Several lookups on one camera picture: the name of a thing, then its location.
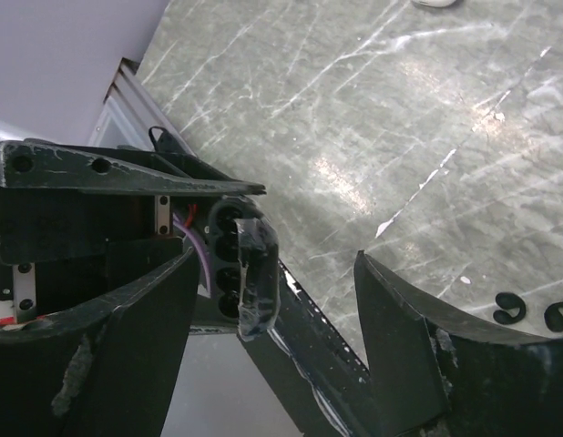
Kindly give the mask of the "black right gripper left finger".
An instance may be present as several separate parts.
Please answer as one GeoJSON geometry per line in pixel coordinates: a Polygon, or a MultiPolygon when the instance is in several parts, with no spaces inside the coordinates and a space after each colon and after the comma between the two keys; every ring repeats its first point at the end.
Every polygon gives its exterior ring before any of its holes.
{"type": "Polygon", "coordinates": [[[19,330],[0,330],[0,436],[158,436],[197,298],[188,252],[19,330]]]}

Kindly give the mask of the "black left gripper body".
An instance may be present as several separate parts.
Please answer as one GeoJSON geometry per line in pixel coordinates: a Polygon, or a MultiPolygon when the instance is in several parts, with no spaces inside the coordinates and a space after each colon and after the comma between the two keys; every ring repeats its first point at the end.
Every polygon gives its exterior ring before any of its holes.
{"type": "MultiPolygon", "coordinates": [[[[209,180],[199,159],[130,147],[100,148],[170,175],[209,180]]],[[[0,259],[34,263],[37,319],[141,278],[203,243],[186,232],[209,197],[118,195],[0,187],[0,259]]]]}

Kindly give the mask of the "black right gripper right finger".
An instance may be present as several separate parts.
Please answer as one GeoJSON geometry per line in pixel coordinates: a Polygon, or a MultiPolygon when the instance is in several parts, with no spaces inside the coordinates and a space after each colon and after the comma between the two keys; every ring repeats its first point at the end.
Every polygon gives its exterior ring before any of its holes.
{"type": "Polygon", "coordinates": [[[563,338],[472,316],[359,252],[354,282],[384,436],[563,436],[563,338]]]}

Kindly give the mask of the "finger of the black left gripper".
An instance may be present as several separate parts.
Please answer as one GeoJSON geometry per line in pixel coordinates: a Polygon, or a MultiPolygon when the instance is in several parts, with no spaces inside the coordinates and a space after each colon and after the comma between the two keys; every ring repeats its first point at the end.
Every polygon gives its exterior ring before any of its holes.
{"type": "Polygon", "coordinates": [[[266,188],[246,181],[218,181],[170,175],[119,158],[99,148],[33,142],[0,143],[0,187],[74,189],[85,193],[219,197],[263,195],[266,188]]]}

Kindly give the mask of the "black earbud charging case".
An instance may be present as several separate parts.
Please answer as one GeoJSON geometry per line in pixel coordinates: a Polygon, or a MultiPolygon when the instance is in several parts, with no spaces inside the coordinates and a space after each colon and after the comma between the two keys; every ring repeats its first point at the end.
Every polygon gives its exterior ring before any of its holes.
{"type": "Polygon", "coordinates": [[[209,214],[210,295],[242,340],[271,329],[280,306],[279,241],[249,198],[226,197],[209,214]]]}

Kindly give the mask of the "white earbud charging case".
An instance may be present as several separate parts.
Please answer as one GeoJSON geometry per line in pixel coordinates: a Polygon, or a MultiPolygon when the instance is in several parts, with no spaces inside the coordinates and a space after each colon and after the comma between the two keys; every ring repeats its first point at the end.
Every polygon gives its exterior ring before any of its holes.
{"type": "Polygon", "coordinates": [[[457,0],[413,0],[414,4],[430,8],[447,8],[456,2],[457,0]]]}

